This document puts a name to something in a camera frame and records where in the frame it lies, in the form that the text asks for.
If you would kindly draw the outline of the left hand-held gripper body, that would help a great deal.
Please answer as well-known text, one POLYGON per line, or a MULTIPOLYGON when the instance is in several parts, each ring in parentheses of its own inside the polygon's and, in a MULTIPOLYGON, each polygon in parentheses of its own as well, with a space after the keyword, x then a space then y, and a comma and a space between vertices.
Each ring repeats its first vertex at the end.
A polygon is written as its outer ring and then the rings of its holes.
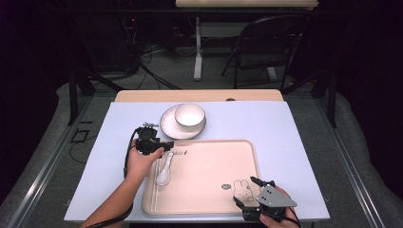
POLYGON ((158 131, 155 127, 153 123, 144 122, 135 130, 138 135, 135 147, 143 155, 154 153, 160 147, 165 148, 164 143, 157 137, 158 131))

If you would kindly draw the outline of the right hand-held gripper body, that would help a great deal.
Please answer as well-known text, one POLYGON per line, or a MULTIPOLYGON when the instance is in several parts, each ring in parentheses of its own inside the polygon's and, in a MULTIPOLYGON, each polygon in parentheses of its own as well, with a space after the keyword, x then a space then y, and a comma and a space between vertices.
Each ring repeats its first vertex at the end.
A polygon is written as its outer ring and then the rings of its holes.
POLYGON ((257 196, 258 206, 241 205, 242 216, 245 221, 258 221, 260 215, 281 222, 286 220, 285 211, 290 207, 297 207, 297 203, 282 194, 276 187, 266 185, 257 196))

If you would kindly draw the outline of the white ceramic spoon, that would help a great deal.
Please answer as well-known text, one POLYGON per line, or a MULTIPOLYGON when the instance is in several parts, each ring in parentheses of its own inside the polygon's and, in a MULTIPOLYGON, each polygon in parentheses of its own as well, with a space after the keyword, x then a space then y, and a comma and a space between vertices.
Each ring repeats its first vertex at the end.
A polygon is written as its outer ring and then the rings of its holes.
POLYGON ((169 183, 169 180, 170 180, 170 164, 171 164, 171 161, 172 161, 173 157, 174 157, 174 153, 169 152, 167 157, 166 157, 166 161, 165 161, 165 164, 163 166, 163 169, 161 170, 161 172, 159 173, 159 175, 155 179, 155 182, 156 182, 157 185, 164 186, 164 185, 167 185, 169 183))

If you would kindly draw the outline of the white bowl with dark rim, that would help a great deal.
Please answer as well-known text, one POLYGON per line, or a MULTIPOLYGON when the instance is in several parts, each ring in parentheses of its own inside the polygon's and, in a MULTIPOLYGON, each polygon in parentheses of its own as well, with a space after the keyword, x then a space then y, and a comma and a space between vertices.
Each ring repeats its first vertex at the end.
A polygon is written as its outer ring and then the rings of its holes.
POLYGON ((197 104, 181 104, 176 109, 174 117, 182 126, 198 126, 204 121, 205 112, 197 104))

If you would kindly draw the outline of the pink tray with rabbit print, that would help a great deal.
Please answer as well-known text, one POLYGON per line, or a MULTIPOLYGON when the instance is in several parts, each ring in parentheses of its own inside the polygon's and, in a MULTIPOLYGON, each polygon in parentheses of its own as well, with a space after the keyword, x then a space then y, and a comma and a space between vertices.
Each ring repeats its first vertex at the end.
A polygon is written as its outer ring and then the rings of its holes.
POLYGON ((159 186, 155 213, 151 197, 155 163, 144 190, 143 209, 149 215, 238 215, 238 198, 246 206, 256 206, 260 188, 250 177, 259 174, 254 146, 247 140, 176 141, 159 159, 160 171, 169 152, 170 180, 159 186))

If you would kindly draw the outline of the white chopstick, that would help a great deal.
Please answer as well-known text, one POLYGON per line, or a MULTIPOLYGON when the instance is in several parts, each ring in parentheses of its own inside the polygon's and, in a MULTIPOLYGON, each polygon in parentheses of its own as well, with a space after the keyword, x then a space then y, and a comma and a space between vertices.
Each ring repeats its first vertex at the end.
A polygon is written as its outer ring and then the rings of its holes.
POLYGON ((155 167, 155 177, 154 177, 154 187, 153 187, 153 200, 152 200, 152 209, 153 212, 156 212, 156 208, 157 208, 157 203, 158 203, 158 184, 157 184, 157 178, 159 175, 159 171, 160 171, 160 166, 161 166, 161 162, 160 160, 156 161, 156 167, 155 167))
POLYGON ((158 193, 158 187, 157 187, 157 184, 156 184, 156 178, 158 176, 159 166, 160 166, 160 162, 156 161, 155 169, 154 169, 155 173, 154 173, 154 178, 153 178, 153 181, 152 181, 152 183, 153 183, 152 197, 151 197, 151 212, 152 213, 155 213, 155 211, 156 211, 156 195, 158 193))

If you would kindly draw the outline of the person's right hand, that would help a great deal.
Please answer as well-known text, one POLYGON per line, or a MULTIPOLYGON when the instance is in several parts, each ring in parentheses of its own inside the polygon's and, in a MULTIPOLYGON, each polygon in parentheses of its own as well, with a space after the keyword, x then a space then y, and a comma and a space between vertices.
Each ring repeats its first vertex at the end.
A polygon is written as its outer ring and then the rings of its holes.
POLYGON ((285 217, 288 219, 278 222, 266 215, 261 214, 259 216, 259 220, 267 228, 301 228, 301 224, 297 219, 297 214, 293 207, 286 208, 285 217))

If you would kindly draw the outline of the person's left hand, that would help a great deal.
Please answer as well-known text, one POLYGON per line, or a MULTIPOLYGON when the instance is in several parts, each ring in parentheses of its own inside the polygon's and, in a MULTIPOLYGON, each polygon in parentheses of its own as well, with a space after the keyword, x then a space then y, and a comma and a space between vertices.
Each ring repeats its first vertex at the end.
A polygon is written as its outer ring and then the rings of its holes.
POLYGON ((131 144, 127 161, 125 184, 130 188, 138 188, 148 175, 153 162, 164 152, 162 147, 149 155, 143 155, 136 149, 136 140, 131 144))

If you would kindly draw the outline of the white plate with dark rim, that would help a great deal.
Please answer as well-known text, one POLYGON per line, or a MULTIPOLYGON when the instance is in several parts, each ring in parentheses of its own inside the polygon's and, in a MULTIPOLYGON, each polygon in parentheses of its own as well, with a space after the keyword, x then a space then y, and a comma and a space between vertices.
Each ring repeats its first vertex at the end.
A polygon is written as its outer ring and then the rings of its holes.
POLYGON ((182 126, 176 122, 174 117, 175 111, 179 106, 180 104, 172 106, 164 112, 160 120, 161 130, 166 136, 176 140, 186 140, 196 137, 203 131, 206 125, 206 117, 198 126, 182 126))

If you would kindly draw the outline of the pale blue table mat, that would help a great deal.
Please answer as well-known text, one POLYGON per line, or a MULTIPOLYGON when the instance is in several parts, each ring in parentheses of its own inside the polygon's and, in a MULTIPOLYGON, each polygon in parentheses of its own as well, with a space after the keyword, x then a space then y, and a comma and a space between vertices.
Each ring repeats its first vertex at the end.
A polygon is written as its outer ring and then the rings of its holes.
MULTIPOLYGON (((144 122, 159 124, 171 103, 113 103, 93 145, 86 168, 67 209, 67 221, 85 220, 123 181, 127 145, 135 128, 144 122)), ((297 127, 285 102, 205 102, 206 126, 194 139, 247 140, 255 149, 258 177, 275 181, 297 203, 304 221, 329 218, 317 180, 307 158, 297 127)), ((134 199, 129 216, 133 222, 240 221, 238 215, 149 215, 143 209, 148 178, 134 199)))

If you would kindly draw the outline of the black metal stand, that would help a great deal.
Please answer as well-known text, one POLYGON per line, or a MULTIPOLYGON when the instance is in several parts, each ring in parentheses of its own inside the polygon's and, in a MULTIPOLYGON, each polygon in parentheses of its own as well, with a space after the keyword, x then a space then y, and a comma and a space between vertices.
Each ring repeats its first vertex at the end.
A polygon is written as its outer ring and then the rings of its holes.
POLYGON ((69 91, 69 107, 70 116, 68 124, 72 125, 78 118, 79 105, 78 105, 78 90, 81 90, 85 96, 93 96, 95 94, 95 87, 91 80, 100 82, 101 84, 119 92, 123 88, 114 84, 107 78, 87 69, 87 68, 74 68, 69 76, 68 91, 69 91))
POLYGON ((288 94, 315 80, 315 85, 311 90, 313 98, 322 98, 328 92, 327 98, 327 119, 333 128, 336 128, 336 71, 330 67, 320 69, 312 75, 297 81, 281 90, 282 94, 288 94))

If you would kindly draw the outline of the white desk leg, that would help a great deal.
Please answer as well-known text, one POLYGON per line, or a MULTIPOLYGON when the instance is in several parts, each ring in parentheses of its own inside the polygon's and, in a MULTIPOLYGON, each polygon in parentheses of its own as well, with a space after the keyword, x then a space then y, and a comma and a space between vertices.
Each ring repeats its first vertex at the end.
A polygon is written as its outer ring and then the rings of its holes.
POLYGON ((202 37, 201 37, 201 21, 196 18, 196 56, 194 66, 194 80, 200 81, 202 79, 202 37))

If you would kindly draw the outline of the black device with red light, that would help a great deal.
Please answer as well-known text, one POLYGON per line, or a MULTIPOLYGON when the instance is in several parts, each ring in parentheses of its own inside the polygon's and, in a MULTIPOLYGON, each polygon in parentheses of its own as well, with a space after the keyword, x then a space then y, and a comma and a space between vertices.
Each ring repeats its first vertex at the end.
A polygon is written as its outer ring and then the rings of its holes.
POLYGON ((138 32, 137 18, 134 16, 123 16, 121 21, 127 41, 133 43, 138 32))

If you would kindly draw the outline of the black folding chair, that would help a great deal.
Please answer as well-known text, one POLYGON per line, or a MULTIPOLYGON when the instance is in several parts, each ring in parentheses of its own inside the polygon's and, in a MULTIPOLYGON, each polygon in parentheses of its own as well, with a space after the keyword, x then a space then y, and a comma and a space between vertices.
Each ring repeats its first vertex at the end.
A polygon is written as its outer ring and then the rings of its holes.
POLYGON ((234 69, 233 88, 270 84, 263 80, 240 85, 239 70, 284 67, 280 88, 284 88, 286 73, 308 19, 303 15, 268 16, 248 24, 232 41, 232 52, 221 73, 234 69))

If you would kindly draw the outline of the aluminium floor rail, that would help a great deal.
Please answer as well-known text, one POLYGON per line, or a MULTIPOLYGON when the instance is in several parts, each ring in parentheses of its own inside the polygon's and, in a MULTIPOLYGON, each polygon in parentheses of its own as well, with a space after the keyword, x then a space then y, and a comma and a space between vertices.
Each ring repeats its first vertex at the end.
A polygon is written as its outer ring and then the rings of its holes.
POLYGON ((327 117, 327 107, 325 103, 320 99, 314 99, 314 103, 318 109, 318 112, 322 119, 325 121, 327 128, 332 135, 334 142, 336 143, 336 151, 339 156, 340 162, 343 166, 344 172, 353 188, 355 197, 358 200, 360 207, 370 225, 371 228, 386 228, 385 224, 379 215, 372 197, 369 194, 367 187, 365 186, 362 178, 360 177, 355 163, 351 158, 344 141, 339 134, 336 127, 330 123, 327 117))
POLYGON ((0 206, 3 228, 23 228, 54 174, 63 150, 73 136, 93 98, 83 97, 78 102, 78 113, 69 124, 68 100, 59 101, 47 131, 35 149, 29 163, 14 184, 6 201, 0 206))

